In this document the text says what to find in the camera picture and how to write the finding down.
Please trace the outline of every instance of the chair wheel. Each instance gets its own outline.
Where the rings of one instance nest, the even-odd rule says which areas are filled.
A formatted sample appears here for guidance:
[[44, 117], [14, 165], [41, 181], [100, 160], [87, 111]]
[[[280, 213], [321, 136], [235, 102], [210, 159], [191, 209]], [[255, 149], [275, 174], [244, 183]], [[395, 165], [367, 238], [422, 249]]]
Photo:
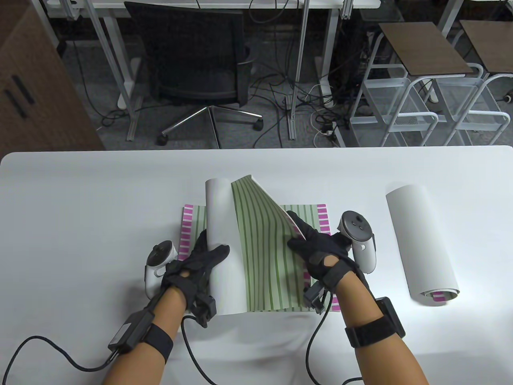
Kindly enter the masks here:
[[506, 103], [513, 102], [513, 92], [508, 92], [506, 95], [504, 95], [504, 101]]
[[169, 140], [169, 138], [167, 137], [167, 135], [160, 134], [157, 137], [157, 146], [165, 146], [167, 144], [168, 140]]
[[256, 122], [254, 122], [253, 129], [255, 131], [262, 131], [264, 129], [264, 120], [260, 118]]

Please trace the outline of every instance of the black mesh chair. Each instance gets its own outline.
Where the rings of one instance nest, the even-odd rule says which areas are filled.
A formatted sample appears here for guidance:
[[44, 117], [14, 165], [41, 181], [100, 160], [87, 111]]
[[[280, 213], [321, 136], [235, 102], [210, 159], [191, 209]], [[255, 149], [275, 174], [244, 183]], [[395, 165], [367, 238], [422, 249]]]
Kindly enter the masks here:
[[220, 105], [248, 101], [249, 77], [254, 58], [244, 43], [241, 11], [176, 8], [125, 2], [146, 50], [150, 89], [157, 99], [201, 108], [162, 131], [157, 144], [165, 145], [167, 133], [192, 117], [210, 116], [215, 141], [221, 148], [213, 109], [257, 118], [253, 128], [264, 126], [262, 116]]

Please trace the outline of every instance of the curled paper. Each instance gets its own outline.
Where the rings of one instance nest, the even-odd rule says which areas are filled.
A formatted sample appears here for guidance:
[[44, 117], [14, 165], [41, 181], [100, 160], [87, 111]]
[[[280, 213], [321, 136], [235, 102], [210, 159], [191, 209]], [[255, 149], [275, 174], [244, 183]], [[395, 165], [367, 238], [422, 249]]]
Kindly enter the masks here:
[[205, 183], [207, 198], [207, 247], [230, 246], [230, 254], [212, 269], [210, 293], [215, 298], [218, 315], [245, 313], [246, 273], [241, 238], [235, 213], [231, 182], [209, 179]]
[[426, 189], [407, 185], [386, 199], [412, 297], [456, 298], [460, 290]]

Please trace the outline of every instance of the white table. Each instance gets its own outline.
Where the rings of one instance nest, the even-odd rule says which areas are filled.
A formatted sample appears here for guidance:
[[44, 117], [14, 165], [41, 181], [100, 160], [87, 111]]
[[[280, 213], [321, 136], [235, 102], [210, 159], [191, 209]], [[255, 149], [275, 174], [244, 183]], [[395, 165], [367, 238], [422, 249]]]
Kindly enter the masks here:
[[[146, 303], [143, 268], [154, 244], [179, 238], [184, 204], [205, 204], [205, 180], [253, 174], [282, 203], [326, 203], [369, 220], [378, 265], [368, 276], [388, 296], [405, 342], [433, 385], [513, 382], [513, 149], [488, 147], [16, 153], [0, 164], [0, 368], [40, 334], [82, 365], [98, 365], [126, 317]], [[424, 184], [447, 230], [461, 289], [442, 307], [408, 293], [385, 194]], [[316, 314], [253, 313], [187, 323], [192, 349], [219, 384], [310, 385], [306, 343]], [[326, 385], [359, 374], [339, 314], [311, 352]], [[31, 341], [7, 384], [98, 384]], [[203, 384], [178, 338], [162, 384]]]
[[[117, 25], [116, 17], [128, 17], [129, 14], [125, 9], [124, 0], [76, 0], [72, 4], [71, 0], [44, 0], [49, 17], [69, 17], [77, 18], [79, 14], [91, 17], [94, 28], [102, 44], [103, 50], [109, 62], [111, 71], [116, 79], [118, 88], [120, 89], [120, 97], [117, 101], [117, 106], [120, 109], [127, 109], [130, 114], [131, 128], [129, 132], [135, 131], [137, 126], [137, 119], [139, 115], [136, 110], [140, 108], [142, 99], [136, 101], [136, 106], [132, 106], [130, 98], [135, 88], [135, 81], [137, 73], [141, 66], [141, 58], [134, 57], [130, 60], [128, 57], [125, 43], [119, 26]], [[191, 7], [196, 8], [196, 1], [194, 0], [138, 0], [141, 3], [173, 5], [175, 7]], [[250, 0], [200, 0], [202, 8], [216, 8], [216, 9], [248, 9]], [[301, 62], [303, 57], [303, 47], [305, 42], [306, 25], [308, 21], [309, 9], [329, 9], [328, 22], [326, 25], [326, 34], [324, 37], [323, 55], [315, 58], [315, 64], [318, 71], [319, 82], [321, 84], [321, 93], [325, 100], [331, 99], [331, 89], [328, 82], [329, 66], [331, 63], [331, 55], [337, 34], [337, 22], [339, 17], [339, 10], [342, 8], [344, 0], [255, 0], [251, 4], [251, 8], [255, 9], [282, 9], [283, 7], [294, 9], [303, 8], [303, 21], [301, 26], [301, 38], [298, 53], [298, 64], [296, 68], [295, 82], [299, 82], [301, 73]], [[358, 8], [378, 8], [381, 0], [353, 0], [353, 7]], [[98, 16], [103, 17], [107, 32], [114, 49], [114, 56], [108, 44], [107, 38], [104, 34], [103, 28], [100, 25]], [[295, 139], [295, 106], [297, 101], [298, 88], [294, 85], [293, 95], [291, 100], [288, 101], [287, 109], [290, 110], [288, 125], [289, 137]]]

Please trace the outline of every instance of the brown wooden cabinet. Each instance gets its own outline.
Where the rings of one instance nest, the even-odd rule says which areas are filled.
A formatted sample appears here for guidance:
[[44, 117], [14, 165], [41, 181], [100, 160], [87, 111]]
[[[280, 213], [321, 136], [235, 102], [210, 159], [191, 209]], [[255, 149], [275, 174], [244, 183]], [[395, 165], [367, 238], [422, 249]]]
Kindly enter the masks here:
[[103, 149], [32, 5], [0, 0], [0, 159]]

